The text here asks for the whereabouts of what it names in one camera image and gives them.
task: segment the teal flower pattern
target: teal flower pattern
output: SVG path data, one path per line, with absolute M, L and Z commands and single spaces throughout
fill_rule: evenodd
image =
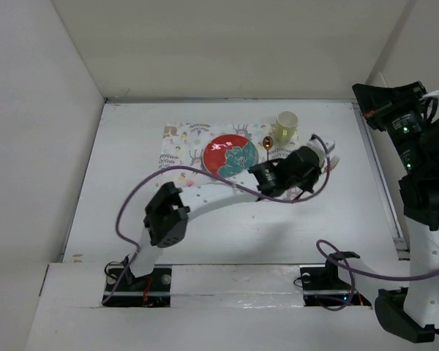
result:
M 218 169 L 218 175 L 229 178 L 248 170 L 258 161 L 258 151 L 250 141 L 243 147 L 234 146 L 225 152 L 226 165 Z

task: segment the yellow mug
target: yellow mug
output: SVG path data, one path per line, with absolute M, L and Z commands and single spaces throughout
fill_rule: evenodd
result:
M 289 143 L 296 132 L 298 122 L 299 118 L 294 113 L 290 111 L 281 112 L 275 124 L 275 138 L 281 143 Z

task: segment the plate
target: plate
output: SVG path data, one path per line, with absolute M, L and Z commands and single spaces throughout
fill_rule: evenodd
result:
M 214 138 L 203 152 L 203 166 L 211 174 L 233 177 L 258 162 L 255 145 L 241 135 L 226 134 Z

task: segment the white table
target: white table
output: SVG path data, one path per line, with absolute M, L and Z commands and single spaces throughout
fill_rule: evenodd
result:
M 232 301 L 235 296 L 236 300 L 244 299 L 237 292 L 248 284 L 245 291 L 260 287 L 269 301 L 292 298 L 294 306 L 225 307 L 216 304 L 215 296 L 203 295 L 213 303 L 195 298 L 164 309 L 102 307 L 103 267 L 103 263 L 50 265 L 26 351 L 439 351 L 439 337 L 433 344 L 411 344 L 386 333 L 374 311 L 365 306 L 341 312 L 303 307 L 301 296 L 292 293 L 297 289 L 291 280 L 280 281 L 280 275 L 273 273 L 273 287 L 279 289 L 271 290 L 268 279 L 262 279 L 267 276 L 265 271 L 259 275 L 249 272 L 243 279 L 236 274 L 229 282 L 222 280 L 222 291 L 206 286 L 215 279 L 208 282 L 201 274 L 173 272 L 173 285 L 179 277 L 190 283 L 184 291 L 188 295 L 194 290 L 215 291 L 217 298 L 227 300 L 229 296 Z
M 158 263 L 321 263 L 315 249 L 319 238 L 364 259 L 397 261 L 393 226 L 351 102 L 225 100 L 105 106 L 64 262 L 106 263 L 133 251 L 116 237 L 114 222 L 134 185 L 157 169 L 166 123 L 270 124 L 284 110 L 300 117 L 302 143 L 312 133 L 336 140 L 335 153 L 342 160 L 327 189 L 308 203 L 248 203 L 201 216 Z M 123 233 L 135 240 L 154 192 L 154 185 L 141 189 L 122 220 Z

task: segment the white wall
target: white wall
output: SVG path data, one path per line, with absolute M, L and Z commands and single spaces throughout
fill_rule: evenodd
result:
M 0 351 L 23 350 L 103 99 L 49 0 L 0 0 Z
M 401 86 L 420 80 L 428 91 L 439 89 L 439 0 L 410 1 L 406 21 L 397 28 L 383 57 L 378 60 L 370 84 Z M 372 131 L 387 185 L 402 231 L 406 234 L 398 180 L 406 172 L 387 135 Z
M 407 0 L 52 0 L 106 97 L 353 97 Z

